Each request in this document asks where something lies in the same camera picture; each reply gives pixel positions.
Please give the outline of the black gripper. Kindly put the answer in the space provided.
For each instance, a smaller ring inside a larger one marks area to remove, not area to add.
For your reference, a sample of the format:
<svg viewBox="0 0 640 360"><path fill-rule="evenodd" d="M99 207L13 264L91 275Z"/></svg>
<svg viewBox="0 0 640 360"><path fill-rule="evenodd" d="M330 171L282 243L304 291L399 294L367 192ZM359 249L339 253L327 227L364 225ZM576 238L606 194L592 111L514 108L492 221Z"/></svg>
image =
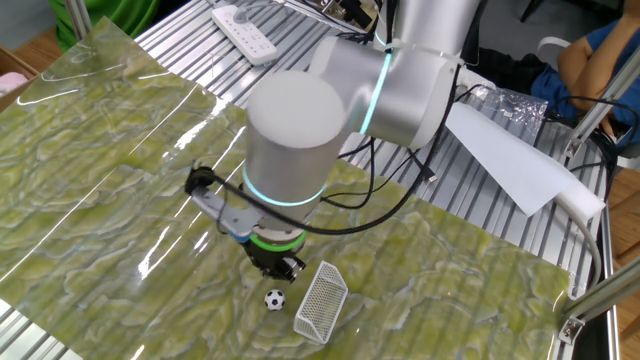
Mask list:
<svg viewBox="0 0 640 360"><path fill-rule="evenodd" d="M299 259L296 250L272 251L266 250L254 243L244 243L243 248L252 264L260 269L265 278L294 282L306 264Z"/></svg>

